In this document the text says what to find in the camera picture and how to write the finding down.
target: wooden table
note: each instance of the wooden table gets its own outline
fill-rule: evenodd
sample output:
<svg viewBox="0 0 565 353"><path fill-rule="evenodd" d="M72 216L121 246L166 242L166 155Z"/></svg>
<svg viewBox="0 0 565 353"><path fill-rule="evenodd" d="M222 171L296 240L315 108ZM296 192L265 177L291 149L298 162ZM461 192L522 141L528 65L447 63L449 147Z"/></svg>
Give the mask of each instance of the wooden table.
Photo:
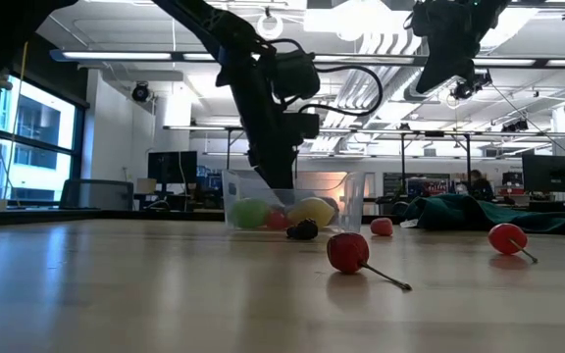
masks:
<svg viewBox="0 0 565 353"><path fill-rule="evenodd" d="M0 352L565 352L565 236L533 236L531 265L482 232L396 231L370 240L370 261L409 293L336 273L325 235L0 227Z"/></svg>

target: computer monitor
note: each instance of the computer monitor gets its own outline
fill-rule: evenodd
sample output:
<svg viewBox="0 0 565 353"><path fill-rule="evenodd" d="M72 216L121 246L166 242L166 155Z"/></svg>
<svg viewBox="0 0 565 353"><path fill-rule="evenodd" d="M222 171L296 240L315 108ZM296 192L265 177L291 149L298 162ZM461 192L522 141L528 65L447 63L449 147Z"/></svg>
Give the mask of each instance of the computer monitor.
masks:
<svg viewBox="0 0 565 353"><path fill-rule="evenodd" d="M565 156L523 155L525 190L565 192Z"/></svg>
<svg viewBox="0 0 565 353"><path fill-rule="evenodd" d="M197 182L197 152L154 152L147 156L147 177L167 192L168 183Z"/></svg>

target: security camera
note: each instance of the security camera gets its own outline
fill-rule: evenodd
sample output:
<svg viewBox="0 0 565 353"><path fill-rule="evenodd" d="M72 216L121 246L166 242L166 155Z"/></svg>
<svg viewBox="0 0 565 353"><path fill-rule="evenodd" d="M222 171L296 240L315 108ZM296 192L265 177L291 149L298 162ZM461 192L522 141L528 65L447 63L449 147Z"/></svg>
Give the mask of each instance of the security camera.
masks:
<svg viewBox="0 0 565 353"><path fill-rule="evenodd" d="M136 87L132 91L132 99L135 102L145 103L152 98L152 93L147 88L148 82L137 82Z"/></svg>

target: red ball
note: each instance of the red ball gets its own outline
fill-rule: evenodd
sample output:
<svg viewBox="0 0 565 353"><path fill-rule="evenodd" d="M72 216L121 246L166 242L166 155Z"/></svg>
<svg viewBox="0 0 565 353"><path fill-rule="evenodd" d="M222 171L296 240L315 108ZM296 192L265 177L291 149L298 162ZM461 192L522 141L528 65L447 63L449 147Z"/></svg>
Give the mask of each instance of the red ball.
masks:
<svg viewBox="0 0 565 353"><path fill-rule="evenodd" d="M354 274L370 260L370 249L365 238L357 233L333 236L327 244L331 265L345 274Z"/></svg>
<svg viewBox="0 0 565 353"><path fill-rule="evenodd" d="M289 227L289 220L284 215L284 212L272 210L267 216L266 225L269 229L283 230Z"/></svg>
<svg viewBox="0 0 565 353"><path fill-rule="evenodd" d="M372 233L381 236L391 236L393 234L393 223L389 218L375 219L370 223Z"/></svg>
<svg viewBox="0 0 565 353"><path fill-rule="evenodd" d="M493 227L489 231L489 243L494 247L494 249L498 250L502 254L512 255L520 251L520 249L510 241L510 239L523 248L527 247L527 235L517 226L502 224Z"/></svg>

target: black cable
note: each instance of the black cable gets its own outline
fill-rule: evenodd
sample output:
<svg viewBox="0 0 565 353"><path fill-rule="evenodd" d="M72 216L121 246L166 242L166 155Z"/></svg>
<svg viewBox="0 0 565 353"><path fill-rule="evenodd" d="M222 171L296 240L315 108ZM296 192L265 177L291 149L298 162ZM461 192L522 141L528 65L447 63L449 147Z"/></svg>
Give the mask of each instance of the black cable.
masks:
<svg viewBox="0 0 565 353"><path fill-rule="evenodd" d="M273 40L269 40L267 43L268 44L289 43L289 44L295 45L298 49L304 51L304 49L302 49L302 46L300 45L300 43L298 43L297 41L295 41L293 39L289 39L289 38L273 39Z"/></svg>
<svg viewBox="0 0 565 353"><path fill-rule="evenodd" d="M564 152L565 152L565 148L564 146L562 146L561 144L559 144L557 141L555 141L552 137L550 137L546 132L544 132L544 130L542 130L541 128L539 128L537 125L535 125L529 118L527 118L527 115L524 114L523 112L521 112L518 108L516 108L516 106L511 103L511 101L509 99L507 99L507 97L502 94L502 92L500 91L500 89L498 89L493 83L491 84L492 87L494 87L494 89L496 90L496 92L498 92L498 94L500 94L500 96L502 97L502 99L505 100L505 102L507 102L511 108L513 108L516 112L518 112L518 114L520 114L522 116L522 118L524 120L526 120L527 122L529 122L532 126L534 126L542 135L544 135L546 138L548 138L550 140L550 142L552 142L554 145L556 145L557 147L561 148Z"/></svg>
<svg viewBox="0 0 565 353"><path fill-rule="evenodd" d="M344 114L347 116L351 116L351 117L365 117L367 115L370 115L374 112L376 112L379 108L381 108L381 103L383 103L383 84L381 83L381 79L370 69L362 67L362 66L358 66L358 65L344 65L341 67L336 67L336 68L332 68L332 69L319 69L316 68L315 69L318 73L323 73L323 74L328 74L328 73L335 73L335 72L340 72L340 71L346 71L346 70L359 70L362 71L366 74L368 74L369 76L372 77L372 79L377 83L377 87L379 88L379 99L377 99L376 103L374 104L374 106L372 108L370 108L369 110L362 112L362 113L354 113L354 112L348 112L339 108L335 108L335 107L330 107L327 105L323 105L323 104L307 104L302 106L302 108L300 108L300 110L298 111L298 113L302 113L303 111L309 109L309 108L321 108L321 109L325 109L331 112L336 112L339 114Z"/></svg>

